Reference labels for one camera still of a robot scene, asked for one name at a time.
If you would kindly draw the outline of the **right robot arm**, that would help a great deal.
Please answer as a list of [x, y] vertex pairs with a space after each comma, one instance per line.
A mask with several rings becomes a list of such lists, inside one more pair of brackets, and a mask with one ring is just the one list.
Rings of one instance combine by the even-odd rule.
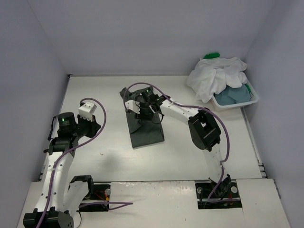
[[151, 120], [154, 114], [159, 114], [185, 123], [193, 144], [204, 153], [212, 181], [211, 192], [220, 196], [227, 191], [224, 163], [230, 153], [230, 141], [225, 125], [216, 114], [207, 108], [179, 104], [166, 95], [155, 94], [150, 88], [125, 104], [141, 119]]

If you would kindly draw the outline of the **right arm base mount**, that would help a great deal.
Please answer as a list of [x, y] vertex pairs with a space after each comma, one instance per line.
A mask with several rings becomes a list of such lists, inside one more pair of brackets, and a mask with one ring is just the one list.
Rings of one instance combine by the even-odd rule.
[[236, 180], [225, 178], [208, 200], [208, 196], [216, 186], [214, 181], [195, 182], [198, 209], [233, 209], [242, 208]]

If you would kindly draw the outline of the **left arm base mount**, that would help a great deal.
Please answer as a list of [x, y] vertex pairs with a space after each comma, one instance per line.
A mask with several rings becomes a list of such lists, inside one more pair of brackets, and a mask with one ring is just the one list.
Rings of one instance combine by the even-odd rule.
[[[89, 192], [82, 200], [80, 205], [105, 202], [110, 200], [111, 185], [109, 183], [95, 183], [93, 192]], [[108, 212], [109, 205], [96, 204], [79, 208], [78, 212]]]

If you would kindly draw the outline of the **dark grey t-shirt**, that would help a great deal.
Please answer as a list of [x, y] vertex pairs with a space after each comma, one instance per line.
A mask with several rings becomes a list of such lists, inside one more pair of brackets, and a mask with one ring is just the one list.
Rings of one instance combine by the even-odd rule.
[[[123, 88], [120, 91], [120, 96], [124, 101], [134, 100], [135, 96], [144, 89], [130, 92], [127, 91], [126, 88]], [[126, 111], [126, 119], [132, 147], [134, 149], [164, 141], [164, 133], [161, 125], [162, 121], [141, 120], [137, 114], [131, 110]]]

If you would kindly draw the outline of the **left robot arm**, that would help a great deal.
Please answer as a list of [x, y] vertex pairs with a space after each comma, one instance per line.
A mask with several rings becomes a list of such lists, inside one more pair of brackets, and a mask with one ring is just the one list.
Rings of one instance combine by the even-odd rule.
[[84, 146], [79, 143], [82, 137], [91, 142], [104, 128], [97, 123], [91, 111], [66, 112], [57, 116], [59, 129], [57, 137], [50, 140], [47, 173], [41, 195], [34, 209], [23, 217], [26, 228], [72, 228], [73, 216], [83, 199], [95, 194], [90, 175], [75, 176], [67, 190], [68, 172], [75, 158], [76, 149]]

